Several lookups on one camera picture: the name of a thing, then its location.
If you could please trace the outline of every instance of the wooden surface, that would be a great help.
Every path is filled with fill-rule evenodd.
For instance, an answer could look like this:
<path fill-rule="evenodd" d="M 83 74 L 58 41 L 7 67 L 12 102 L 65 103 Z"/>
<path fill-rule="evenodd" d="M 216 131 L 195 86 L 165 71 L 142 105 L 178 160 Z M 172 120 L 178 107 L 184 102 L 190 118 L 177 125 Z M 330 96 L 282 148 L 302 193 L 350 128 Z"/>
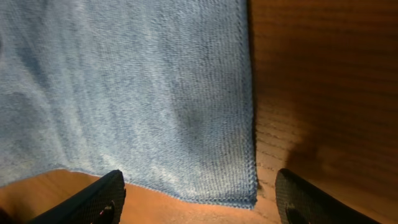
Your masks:
<path fill-rule="evenodd" d="M 260 188 L 253 211 L 180 202 L 127 186 L 123 223 L 279 223 L 288 167 L 349 206 L 398 223 L 398 2 L 249 4 Z M 58 170 L 0 190 L 28 220 L 96 180 Z"/>

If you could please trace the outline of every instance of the wooden table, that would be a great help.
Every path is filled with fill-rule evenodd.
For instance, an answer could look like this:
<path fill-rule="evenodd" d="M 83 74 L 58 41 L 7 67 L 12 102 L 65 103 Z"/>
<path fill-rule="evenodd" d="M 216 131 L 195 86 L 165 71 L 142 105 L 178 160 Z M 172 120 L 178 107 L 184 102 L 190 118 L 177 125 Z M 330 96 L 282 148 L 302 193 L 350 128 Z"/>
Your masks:
<path fill-rule="evenodd" d="M 195 205 L 127 186 L 122 223 L 279 223 L 288 167 L 349 206 L 398 223 L 398 2 L 252 0 L 258 203 Z M 0 190 L 28 220 L 96 180 L 58 170 Z"/>

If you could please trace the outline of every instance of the denim fabric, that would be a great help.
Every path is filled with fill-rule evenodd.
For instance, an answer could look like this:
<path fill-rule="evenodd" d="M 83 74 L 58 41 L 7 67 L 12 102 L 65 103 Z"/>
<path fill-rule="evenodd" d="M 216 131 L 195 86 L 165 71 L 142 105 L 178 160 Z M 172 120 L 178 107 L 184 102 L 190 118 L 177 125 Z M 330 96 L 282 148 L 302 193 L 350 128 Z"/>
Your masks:
<path fill-rule="evenodd" d="M 53 169 L 252 208 L 244 0 L 0 1 L 0 185 Z"/>

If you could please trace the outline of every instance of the fabric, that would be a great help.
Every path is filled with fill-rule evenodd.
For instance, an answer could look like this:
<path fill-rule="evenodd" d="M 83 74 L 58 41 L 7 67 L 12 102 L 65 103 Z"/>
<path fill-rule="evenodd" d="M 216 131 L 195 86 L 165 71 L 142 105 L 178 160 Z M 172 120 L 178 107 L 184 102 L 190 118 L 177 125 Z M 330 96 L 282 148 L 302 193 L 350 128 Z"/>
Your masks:
<path fill-rule="evenodd" d="M 68 169 L 252 208 L 243 0 L 0 1 L 0 185 Z"/>

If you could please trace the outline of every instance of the blue denim fabric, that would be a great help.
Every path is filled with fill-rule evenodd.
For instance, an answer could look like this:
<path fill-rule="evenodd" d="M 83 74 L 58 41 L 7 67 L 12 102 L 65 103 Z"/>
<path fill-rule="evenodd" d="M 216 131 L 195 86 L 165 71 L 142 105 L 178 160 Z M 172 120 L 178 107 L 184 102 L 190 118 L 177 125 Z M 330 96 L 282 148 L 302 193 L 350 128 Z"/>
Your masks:
<path fill-rule="evenodd" d="M 0 185 L 53 169 L 252 208 L 244 0 L 0 1 Z"/>

